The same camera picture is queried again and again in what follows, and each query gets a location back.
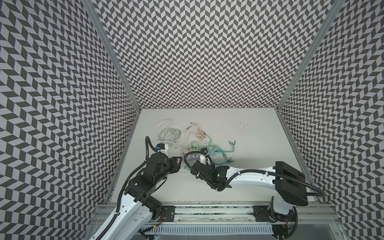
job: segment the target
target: white cable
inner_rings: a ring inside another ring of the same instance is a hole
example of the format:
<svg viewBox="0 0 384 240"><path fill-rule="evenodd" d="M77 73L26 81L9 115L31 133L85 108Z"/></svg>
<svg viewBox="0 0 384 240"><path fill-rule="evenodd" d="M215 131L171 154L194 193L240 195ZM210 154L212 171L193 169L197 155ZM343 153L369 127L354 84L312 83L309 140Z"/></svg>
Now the white cable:
<svg viewBox="0 0 384 240"><path fill-rule="evenodd" d="M167 121L170 122L170 125L168 127L164 128L159 133L159 136L157 136L156 135L157 127L160 126L162 123L167 122ZM181 145L177 144L177 140L181 137L182 132L177 128L172 128L173 126L178 126L184 130L184 142ZM155 137L157 137L158 142L167 143L170 145L168 152L170 152L173 149L173 146L177 146L177 147L183 146L185 144L185 141L187 140L187 132L186 132L185 128L181 125L173 124L171 120L165 120L165 121L159 123L155 127L155 129L153 130L153 134L155 135Z"/></svg>

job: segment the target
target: table surface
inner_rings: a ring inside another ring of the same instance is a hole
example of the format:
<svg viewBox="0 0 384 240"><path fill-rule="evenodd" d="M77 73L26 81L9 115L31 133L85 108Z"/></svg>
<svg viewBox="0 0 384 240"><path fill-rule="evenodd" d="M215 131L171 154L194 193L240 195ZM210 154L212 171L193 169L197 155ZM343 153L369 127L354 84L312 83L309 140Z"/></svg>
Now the table surface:
<svg viewBox="0 0 384 240"><path fill-rule="evenodd" d="M300 170L300 166L273 108L227 108L227 109L143 109L140 113L132 141L122 169L118 176L111 202L116 202L119 191L127 176L140 165L145 158L145 136L149 136L152 144L157 144L154 128L164 120L171 120L185 128L190 122L196 122L200 128L210 135L213 142L222 149L231 149L228 140L234 142L235 151L227 153L234 162L228 166L258 169L274 166L276 161L284 161ZM157 128L167 127L169 121ZM196 127L187 131L197 132ZM194 134L189 142L198 140ZM184 141L184 134L179 144ZM181 156L184 147L174 147L169 157ZM216 163L224 162L221 154L212 157ZM196 179L190 172L181 170L168 175L167 182L159 188L153 197L162 202L255 202L270 201L276 191L254 185L228 188L222 192L211 189L203 180Z"/></svg>

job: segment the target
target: geometric patterned wallpaper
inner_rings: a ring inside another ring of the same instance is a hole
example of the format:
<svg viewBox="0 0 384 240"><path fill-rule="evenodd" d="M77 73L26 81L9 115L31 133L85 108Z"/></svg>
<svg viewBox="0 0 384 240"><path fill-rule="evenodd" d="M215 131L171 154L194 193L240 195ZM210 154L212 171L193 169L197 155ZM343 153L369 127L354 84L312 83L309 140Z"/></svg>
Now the geometric patterned wallpaper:
<svg viewBox="0 0 384 240"><path fill-rule="evenodd" d="M93 0L142 108L274 107L333 0Z"/></svg>
<svg viewBox="0 0 384 240"><path fill-rule="evenodd" d="M79 0L0 1L0 239L79 239L135 117Z"/></svg>
<svg viewBox="0 0 384 240"><path fill-rule="evenodd" d="M383 12L348 0L283 108L351 239L384 239Z"/></svg>

